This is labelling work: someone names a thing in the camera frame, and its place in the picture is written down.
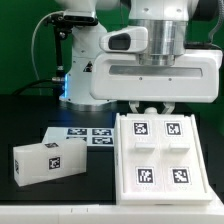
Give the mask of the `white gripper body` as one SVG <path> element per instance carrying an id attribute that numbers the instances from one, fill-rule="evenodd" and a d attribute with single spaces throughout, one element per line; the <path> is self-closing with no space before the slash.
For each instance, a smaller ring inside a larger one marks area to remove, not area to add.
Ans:
<path id="1" fill-rule="evenodd" d="M 135 54 L 103 53 L 93 65 L 91 95 L 96 99 L 205 102 L 218 96 L 219 50 L 188 49 L 171 66 L 141 65 Z"/>

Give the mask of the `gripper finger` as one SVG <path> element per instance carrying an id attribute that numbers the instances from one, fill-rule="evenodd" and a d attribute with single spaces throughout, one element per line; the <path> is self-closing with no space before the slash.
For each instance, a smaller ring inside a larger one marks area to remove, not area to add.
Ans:
<path id="1" fill-rule="evenodd" d="M 142 114 L 144 112 L 144 104 L 140 101 L 130 101 L 129 107 L 134 114 Z"/>
<path id="2" fill-rule="evenodd" d="M 171 114 L 175 109 L 174 102 L 164 102 L 161 114 Z"/>

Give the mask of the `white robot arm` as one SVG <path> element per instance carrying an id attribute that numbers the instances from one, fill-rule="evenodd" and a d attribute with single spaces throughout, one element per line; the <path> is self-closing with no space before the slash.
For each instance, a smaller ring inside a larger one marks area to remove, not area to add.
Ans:
<path id="1" fill-rule="evenodd" d="M 118 101 L 212 102 L 218 96 L 222 50 L 216 29 L 187 42 L 191 19 L 222 23 L 224 0 L 56 0 L 73 35 L 72 65 L 59 102 L 101 110 Z"/>

